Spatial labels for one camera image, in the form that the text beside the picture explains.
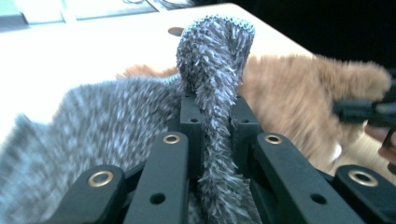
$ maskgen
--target table surface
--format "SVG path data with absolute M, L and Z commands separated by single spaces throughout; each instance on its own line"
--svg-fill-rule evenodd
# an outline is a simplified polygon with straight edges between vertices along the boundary
M 156 69 L 176 65 L 179 37 L 170 35 L 169 29 L 187 27 L 194 20 L 212 14 L 250 21 L 256 29 L 253 54 L 312 55 L 233 4 L 42 25 L 2 33 L 0 143 L 9 134 L 19 113 L 34 121 L 50 122 L 63 95 L 79 84 L 115 79 L 117 73 L 137 63 L 150 64 Z M 384 170 L 386 161 L 373 150 L 379 147 L 377 142 L 363 136 L 354 147 L 359 153 L 340 158 L 338 165 L 352 162 Z

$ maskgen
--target metal grommet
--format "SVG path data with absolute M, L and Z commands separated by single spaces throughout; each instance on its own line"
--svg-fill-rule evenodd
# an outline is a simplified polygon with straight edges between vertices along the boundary
M 175 134 L 169 134 L 163 138 L 163 141 L 166 144 L 175 144 L 175 143 L 178 143 L 178 141 L 180 141 L 180 137 Z
M 282 143 L 282 139 L 280 137 L 278 137 L 276 135 L 272 135 L 272 134 L 265 136 L 265 141 L 267 141 L 271 144 L 274 144 L 274 145 Z
M 95 188 L 102 187 L 108 184 L 113 179 L 113 177 L 114 175 L 110 171 L 99 171 L 91 175 L 91 177 L 88 179 L 88 184 Z
M 351 170 L 347 173 L 349 177 L 360 185 L 367 187 L 378 186 L 378 181 L 370 174 L 360 170 Z

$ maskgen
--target black bracket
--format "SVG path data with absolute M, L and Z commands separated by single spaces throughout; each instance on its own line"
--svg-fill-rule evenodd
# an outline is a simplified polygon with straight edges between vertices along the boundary
M 170 128 L 181 132 L 158 135 L 146 162 L 125 173 L 109 165 L 86 171 L 45 223 L 187 223 L 202 154 L 193 102 L 184 97 Z M 263 223 L 396 223 L 396 187 L 381 175 L 354 165 L 325 175 L 289 139 L 263 133 L 242 97 L 233 113 L 233 159 L 250 178 Z

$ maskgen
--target black clamp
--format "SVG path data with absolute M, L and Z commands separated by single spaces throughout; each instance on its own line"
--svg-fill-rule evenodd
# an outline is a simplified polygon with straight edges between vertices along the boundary
M 389 132 L 383 142 L 391 147 L 390 138 L 396 131 L 396 79 L 391 81 L 389 91 L 381 102 L 366 100 L 341 100 L 333 103 L 332 112 L 345 123 L 368 123 L 375 127 L 388 127 Z M 389 163 L 388 169 L 396 175 L 396 165 Z
M 193 94 L 183 98 L 180 118 L 157 136 L 146 162 L 125 173 L 110 165 L 86 171 L 45 223 L 187 223 L 201 173 L 202 118 L 193 102 Z M 356 165 L 326 175 L 288 138 L 263 133 L 242 97 L 233 113 L 233 159 L 250 178 L 263 223 L 396 223 L 396 187 L 381 175 Z

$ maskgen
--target fuzzy gray sock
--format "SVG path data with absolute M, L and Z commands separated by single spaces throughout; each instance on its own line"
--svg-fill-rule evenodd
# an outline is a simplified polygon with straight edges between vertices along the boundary
M 260 222 L 248 181 L 235 173 L 230 139 L 231 106 L 253 36 L 245 21 L 206 17 L 181 37 L 180 75 L 75 88 L 47 125 L 18 117 L 0 158 L 0 223 L 46 220 L 93 166 L 112 164 L 127 171 L 146 160 L 155 136 L 179 114 L 185 90 L 196 92 L 205 116 L 204 173 L 200 191 L 191 193 L 189 222 Z
M 260 220 L 248 182 L 235 173 L 230 133 L 231 110 L 253 36 L 253 27 L 245 21 L 211 16 L 188 27 L 177 48 L 177 67 L 185 89 L 196 92 L 196 104 L 205 118 L 200 198 L 213 223 Z

